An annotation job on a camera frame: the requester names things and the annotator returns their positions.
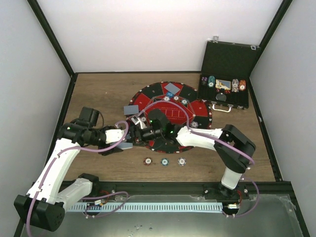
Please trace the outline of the dealt blue playing card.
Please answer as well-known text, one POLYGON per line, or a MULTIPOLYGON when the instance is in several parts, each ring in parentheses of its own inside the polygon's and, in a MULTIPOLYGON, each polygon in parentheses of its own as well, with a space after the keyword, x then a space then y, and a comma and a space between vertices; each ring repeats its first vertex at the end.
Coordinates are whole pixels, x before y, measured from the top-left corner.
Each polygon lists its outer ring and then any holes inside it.
POLYGON ((138 105, 128 105, 123 107, 123 114, 125 116, 131 116, 139 113, 138 105))

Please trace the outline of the red poker chip stack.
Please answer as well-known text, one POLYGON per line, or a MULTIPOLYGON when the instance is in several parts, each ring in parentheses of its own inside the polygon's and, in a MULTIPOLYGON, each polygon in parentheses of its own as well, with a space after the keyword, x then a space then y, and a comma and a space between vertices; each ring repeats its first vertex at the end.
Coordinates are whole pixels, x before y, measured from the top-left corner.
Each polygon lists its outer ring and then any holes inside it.
POLYGON ((145 158, 143 159, 143 164, 146 165, 146 166, 149 166, 152 164, 152 159, 151 158, 145 158))

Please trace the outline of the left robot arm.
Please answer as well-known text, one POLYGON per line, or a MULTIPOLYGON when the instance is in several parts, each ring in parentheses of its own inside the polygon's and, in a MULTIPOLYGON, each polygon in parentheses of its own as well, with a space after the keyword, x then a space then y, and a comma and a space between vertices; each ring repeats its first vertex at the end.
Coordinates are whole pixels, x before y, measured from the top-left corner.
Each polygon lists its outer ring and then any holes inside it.
POLYGON ((61 190, 62 182, 80 151, 111 153, 126 137, 128 123, 96 128, 100 112, 83 107, 78 118, 64 124, 57 135, 54 150, 38 179, 27 194, 18 195, 14 207, 24 221, 28 236, 31 227, 56 231, 66 211, 81 199, 96 199, 101 187, 97 176, 83 173, 61 190))

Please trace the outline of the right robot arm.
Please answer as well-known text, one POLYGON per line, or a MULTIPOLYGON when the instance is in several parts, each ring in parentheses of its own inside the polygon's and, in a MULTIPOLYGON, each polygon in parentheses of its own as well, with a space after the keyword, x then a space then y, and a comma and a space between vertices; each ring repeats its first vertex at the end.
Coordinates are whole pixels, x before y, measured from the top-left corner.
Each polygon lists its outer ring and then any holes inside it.
POLYGON ((235 126, 227 124, 222 129, 199 129, 185 124, 172 124, 159 109, 148 113, 145 121, 140 115, 127 118, 130 121, 130 142, 139 146, 148 146, 151 141, 168 147, 199 147, 216 151, 226 166, 219 194, 226 199, 237 193, 237 185, 252 165, 256 146, 235 126))

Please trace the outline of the teal poker chip stack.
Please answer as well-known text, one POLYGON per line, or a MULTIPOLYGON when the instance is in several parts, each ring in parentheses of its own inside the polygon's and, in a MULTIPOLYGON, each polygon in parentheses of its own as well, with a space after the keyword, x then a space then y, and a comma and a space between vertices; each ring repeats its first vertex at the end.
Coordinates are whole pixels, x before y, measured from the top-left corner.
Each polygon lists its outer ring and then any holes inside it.
POLYGON ((161 165, 162 165, 162 166, 168 166, 168 165, 169 165, 169 160, 168 160, 167 158, 163 158, 163 159, 161 160, 161 165))

